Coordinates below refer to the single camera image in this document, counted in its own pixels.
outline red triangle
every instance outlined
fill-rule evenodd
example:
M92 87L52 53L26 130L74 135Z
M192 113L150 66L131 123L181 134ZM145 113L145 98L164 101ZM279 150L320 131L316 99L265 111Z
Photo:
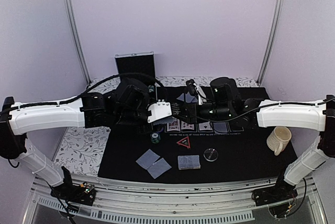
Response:
M181 139L180 141L177 142L177 144L182 145L187 148L191 148L191 143L189 141L189 137L187 136L186 138Z

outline white mug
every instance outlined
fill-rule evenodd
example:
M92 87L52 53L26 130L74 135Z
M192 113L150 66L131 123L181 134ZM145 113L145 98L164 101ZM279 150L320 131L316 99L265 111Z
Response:
M278 156L289 143L292 137L291 131L287 127L277 126L268 136L267 146Z

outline playing card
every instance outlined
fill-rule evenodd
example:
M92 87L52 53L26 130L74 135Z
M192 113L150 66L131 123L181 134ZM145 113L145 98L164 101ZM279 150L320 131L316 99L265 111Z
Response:
M169 117L166 117L166 118L162 118L162 119L159 119L159 120L156 120L155 122L153 122L153 125L163 125L163 124L168 124L168 123L171 123L174 121L174 117L172 116L169 116Z
M180 131L180 120L173 118L173 121L166 124L166 131Z
M199 168L201 168L199 155L178 156L178 169L179 170L199 169Z
M183 101L184 102L184 93L182 93L177 100ZM198 102L198 99L195 96L191 96L189 92L185 94L185 100L187 103L196 103Z
M244 131L243 127L234 126L234 125L232 125L230 123L227 123L227 125L228 125L230 131Z
M149 149L137 161L142 168L148 169L160 157Z
M165 159L160 159L149 167L148 172L153 178L157 178L170 168L171 166L166 162Z
M188 123L185 123L181 121L182 124L182 132L189 132L189 131L195 131L195 125L189 125Z
M214 133L216 134L226 134L228 133L228 127L225 122L213 123Z
M213 131L210 122L204 122L199 124L199 131Z

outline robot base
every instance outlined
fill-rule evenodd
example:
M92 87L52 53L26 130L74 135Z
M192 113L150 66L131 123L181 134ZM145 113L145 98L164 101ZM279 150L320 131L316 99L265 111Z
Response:
M277 186L260 188L252 192L252 199L255 201L256 206L263 206L287 199L293 199L297 196L298 193L296 189L287 190Z
M92 206L95 200L96 190L92 189L88 193L85 191L84 187L81 186L72 186L72 193L63 193L61 191L51 191L51 196L56 198L56 195L63 200L67 200L69 202L78 203L82 205Z

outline white wall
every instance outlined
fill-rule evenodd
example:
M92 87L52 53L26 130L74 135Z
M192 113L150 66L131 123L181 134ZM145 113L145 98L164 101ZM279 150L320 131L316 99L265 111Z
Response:
M92 77L115 54L155 52L157 75L256 78L275 0L72 0Z
M335 0L284 0L264 86L272 99L316 100L335 94ZM317 132L297 129L300 155ZM314 173L330 223L335 220L335 160Z
M0 7L0 104L6 96L37 102L81 92L85 83L63 0L0 0ZM29 136L51 157L62 132ZM14 170L0 158L1 224L21 222L32 181L27 169Z

